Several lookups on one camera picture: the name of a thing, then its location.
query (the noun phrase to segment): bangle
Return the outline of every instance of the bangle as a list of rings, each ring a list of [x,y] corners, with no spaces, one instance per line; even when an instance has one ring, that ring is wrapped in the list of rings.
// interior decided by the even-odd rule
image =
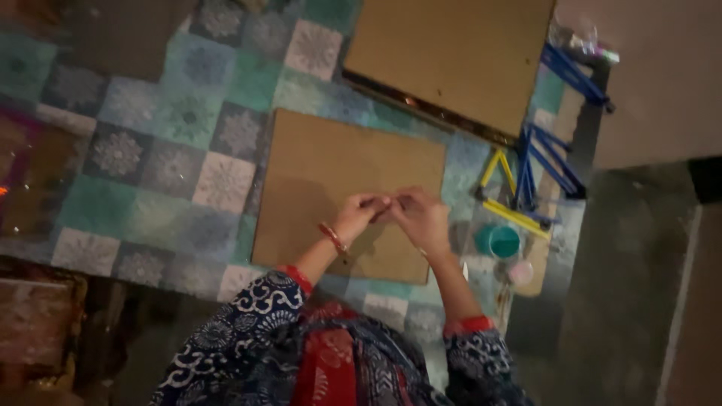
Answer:
[[[321,230],[321,232],[331,240],[332,243],[334,243],[334,246],[336,247],[336,250],[339,252],[339,254],[348,254],[349,253],[349,246],[344,244],[343,241],[339,238],[339,235],[336,234],[336,231],[334,231],[333,228],[329,227],[326,223],[319,223],[318,229]]]

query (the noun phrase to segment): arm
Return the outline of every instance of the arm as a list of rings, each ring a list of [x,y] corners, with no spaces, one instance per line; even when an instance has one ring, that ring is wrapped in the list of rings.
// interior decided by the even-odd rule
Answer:
[[[426,254],[446,312],[449,385],[455,405],[531,405],[514,379],[504,339],[493,327],[464,278],[448,241],[448,208],[421,188],[399,190],[391,216]]]
[[[351,196],[333,229],[350,245],[389,198]],[[230,380],[242,380],[268,350],[279,329],[298,320],[299,310],[327,266],[336,258],[334,244],[320,238],[293,266],[279,267],[241,290],[186,340],[175,354],[153,395],[152,405],[175,405],[224,393]]]

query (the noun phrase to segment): hand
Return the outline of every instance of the hand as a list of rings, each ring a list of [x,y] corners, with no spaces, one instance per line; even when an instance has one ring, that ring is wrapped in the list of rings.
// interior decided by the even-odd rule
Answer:
[[[399,189],[391,200],[389,214],[427,257],[451,252],[447,219],[449,208],[420,186]]]
[[[331,227],[344,244],[351,246],[369,222],[384,213],[390,205],[391,198],[380,194],[349,196]]]

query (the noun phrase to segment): patterned fabric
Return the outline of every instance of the patterned fabric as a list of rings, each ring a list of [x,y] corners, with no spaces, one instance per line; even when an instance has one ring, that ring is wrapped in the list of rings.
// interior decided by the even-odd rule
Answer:
[[[299,281],[278,271],[254,280],[200,326],[150,405],[531,405],[496,329],[445,337],[443,394],[398,332],[336,302],[304,306],[308,282],[290,274]]]

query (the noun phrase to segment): small container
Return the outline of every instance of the small container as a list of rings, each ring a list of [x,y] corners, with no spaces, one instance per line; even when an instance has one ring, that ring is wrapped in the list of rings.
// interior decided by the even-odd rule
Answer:
[[[489,224],[474,234],[479,252],[499,259],[508,259],[519,252],[519,234],[506,225]]]
[[[509,282],[515,286],[524,286],[534,278],[534,267],[529,261],[519,261],[513,264],[506,272]]]

